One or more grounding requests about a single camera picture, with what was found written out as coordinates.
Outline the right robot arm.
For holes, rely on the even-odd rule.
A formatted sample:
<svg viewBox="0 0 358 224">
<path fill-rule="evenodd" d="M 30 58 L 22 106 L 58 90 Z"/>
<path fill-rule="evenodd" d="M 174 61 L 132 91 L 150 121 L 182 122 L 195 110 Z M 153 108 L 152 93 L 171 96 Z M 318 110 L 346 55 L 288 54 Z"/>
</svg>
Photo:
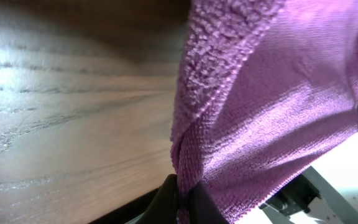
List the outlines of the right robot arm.
<svg viewBox="0 0 358 224">
<path fill-rule="evenodd" d="M 358 223 L 358 133 L 260 206 L 263 223 Z"/>
</svg>

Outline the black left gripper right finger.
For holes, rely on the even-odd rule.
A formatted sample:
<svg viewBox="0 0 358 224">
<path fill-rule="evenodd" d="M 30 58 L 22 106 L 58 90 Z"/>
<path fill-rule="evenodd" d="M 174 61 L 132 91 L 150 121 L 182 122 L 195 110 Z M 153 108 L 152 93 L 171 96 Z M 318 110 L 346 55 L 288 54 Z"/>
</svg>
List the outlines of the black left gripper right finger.
<svg viewBox="0 0 358 224">
<path fill-rule="evenodd" d="M 228 224 L 201 182 L 189 192 L 188 210 L 191 224 Z"/>
</svg>

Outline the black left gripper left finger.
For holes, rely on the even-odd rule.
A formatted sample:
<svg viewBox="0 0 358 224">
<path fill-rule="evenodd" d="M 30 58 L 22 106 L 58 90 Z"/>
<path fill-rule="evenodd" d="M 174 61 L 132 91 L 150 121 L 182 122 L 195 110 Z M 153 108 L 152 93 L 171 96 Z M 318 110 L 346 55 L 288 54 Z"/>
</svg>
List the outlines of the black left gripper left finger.
<svg viewBox="0 0 358 224">
<path fill-rule="evenodd" d="M 170 174 L 136 224 L 176 224 L 178 203 L 177 176 Z"/>
</svg>

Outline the purple microfibre cloth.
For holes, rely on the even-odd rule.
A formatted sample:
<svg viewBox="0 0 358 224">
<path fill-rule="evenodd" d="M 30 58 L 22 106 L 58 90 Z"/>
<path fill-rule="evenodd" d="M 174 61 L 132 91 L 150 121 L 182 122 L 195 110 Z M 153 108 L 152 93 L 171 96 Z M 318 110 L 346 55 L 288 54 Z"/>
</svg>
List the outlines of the purple microfibre cloth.
<svg viewBox="0 0 358 224">
<path fill-rule="evenodd" d="M 171 157 L 240 220 L 358 132 L 358 0 L 191 3 Z"/>
</svg>

